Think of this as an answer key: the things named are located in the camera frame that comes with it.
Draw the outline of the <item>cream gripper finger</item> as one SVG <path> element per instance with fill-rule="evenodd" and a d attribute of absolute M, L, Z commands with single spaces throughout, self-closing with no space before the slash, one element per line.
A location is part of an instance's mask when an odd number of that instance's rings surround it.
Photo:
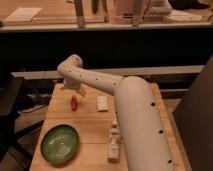
<path fill-rule="evenodd" d="M 85 97 L 86 96 L 86 91 L 83 87 L 80 87 L 78 90 L 77 90 L 77 93 L 79 95 L 81 95 L 82 97 Z"/>

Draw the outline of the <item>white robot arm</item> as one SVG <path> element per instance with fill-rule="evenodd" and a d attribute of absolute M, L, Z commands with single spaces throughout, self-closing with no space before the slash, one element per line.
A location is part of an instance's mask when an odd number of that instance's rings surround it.
<path fill-rule="evenodd" d="M 137 76 L 123 77 L 86 70 L 73 54 L 57 66 L 67 89 L 86 84 L 113 96 L 129 171 L 175 171 L 175 166 L 150 84 Z"/>

